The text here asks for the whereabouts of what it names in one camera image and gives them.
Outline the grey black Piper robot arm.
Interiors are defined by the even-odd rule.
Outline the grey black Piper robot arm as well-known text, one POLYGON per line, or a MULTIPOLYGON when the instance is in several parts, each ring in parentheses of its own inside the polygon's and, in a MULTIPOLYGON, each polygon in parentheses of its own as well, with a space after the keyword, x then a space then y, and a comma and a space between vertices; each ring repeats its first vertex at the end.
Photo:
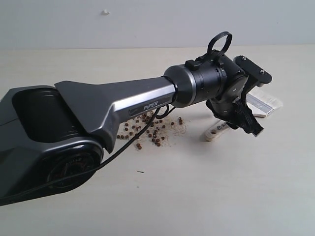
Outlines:
POLYGON ((9 205, 70 191, 107 165, 121 123, 161 107, 206 102, 233 129, 262 127, 247 93, 272 77, 244 56, 201 58, 169 67, 161 77, 108 84, 62 81, 10 89, 0 101, 0 203, 9 205))

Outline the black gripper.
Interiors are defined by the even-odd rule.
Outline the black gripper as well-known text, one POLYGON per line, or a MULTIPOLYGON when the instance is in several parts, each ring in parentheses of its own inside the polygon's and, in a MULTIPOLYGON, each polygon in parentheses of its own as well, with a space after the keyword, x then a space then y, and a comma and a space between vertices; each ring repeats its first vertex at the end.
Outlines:
POLYGON ((212 111, 214 117, 225 121, 230 128, 234 130, 241 128, 247 134, 257 137, 263 131, 263 127, 247 105, 247 94, 254 87, 260 87, 260 85, 245 86, 241 94, 232 101, 207 98, 206 106, 212 111))

